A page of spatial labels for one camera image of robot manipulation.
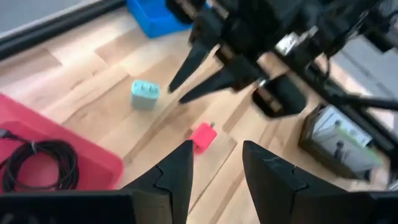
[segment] red cube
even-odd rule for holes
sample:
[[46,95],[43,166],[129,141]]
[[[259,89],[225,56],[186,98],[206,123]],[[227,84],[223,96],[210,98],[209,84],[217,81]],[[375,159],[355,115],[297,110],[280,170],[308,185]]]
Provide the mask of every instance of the red cube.
[[213,142],[214,138],[217,136],[217,132],[213,129],[213,126],[214,123],[202,123],[193,132],[189,139],[193,141],[195,153],[201,154],[205,152],[211,142]]

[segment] blue bin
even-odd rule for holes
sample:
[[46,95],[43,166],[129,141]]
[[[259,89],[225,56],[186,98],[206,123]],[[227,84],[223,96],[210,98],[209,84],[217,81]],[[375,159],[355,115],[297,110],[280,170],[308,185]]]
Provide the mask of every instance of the blue bin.
[[127,8],[149,38],[186,30],[192,26],[179,22],[166,8],[165,0],[127,0]]

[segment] wire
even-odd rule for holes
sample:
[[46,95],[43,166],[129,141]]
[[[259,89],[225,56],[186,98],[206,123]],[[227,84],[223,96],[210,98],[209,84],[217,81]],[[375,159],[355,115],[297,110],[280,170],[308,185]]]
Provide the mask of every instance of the wire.
[[[0,170],[4,167],[2,177],[2,189],[4,192],[15,191],[16,187],[29,190],[66,190],[76,189],[79,181],[79,169],[77,166],[77,154],[74,148],[61,140],[47,140],[32,142],[6,130],[6,134],[0,135],[0,139],[22,142],[5,161],[0,164]],[[19,170],[23,163],[30,157],[44,153],[50,156],[58,164],[58,180],[48,186],[33,187],[17,180]]]

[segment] teal cube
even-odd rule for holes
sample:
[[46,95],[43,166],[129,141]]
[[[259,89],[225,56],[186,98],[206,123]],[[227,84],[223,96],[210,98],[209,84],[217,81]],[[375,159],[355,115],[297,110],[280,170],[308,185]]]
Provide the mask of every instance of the teal cube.
[[131,106],[139,110],[151,110],[160,95],[160,86],[144,80],[135,80],[131,85]]

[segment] wooden table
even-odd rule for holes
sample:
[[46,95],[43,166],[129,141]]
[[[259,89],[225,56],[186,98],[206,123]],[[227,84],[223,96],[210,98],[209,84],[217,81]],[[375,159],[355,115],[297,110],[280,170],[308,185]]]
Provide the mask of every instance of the wooden table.
[[[353,188],[353,182],[337,178],[297,147],[303,119],[319,102],[309,89],[303,113],[272,121],[251,105],[252,86],[236,95],[222,91],[178,105],[183,93],[220,67],[207,59],[179,91],[167,94],[190,49],[187,40],[188,32],[149,40],[127,10],[120,9],[0,62],[0,90],[122,157],[125,171],[119,187],[159,162],[202,121],[215,122],[218,137],[195,157],[187,223],[259,222],[244,179],[245,139],[325,180]],[[261,61],[273,75],[287,71],[273,55]],[[360,88],[338,67],[333,66],[332,74],[351,89]],[[153,111],[130,107],[135,79],[161,86]]]

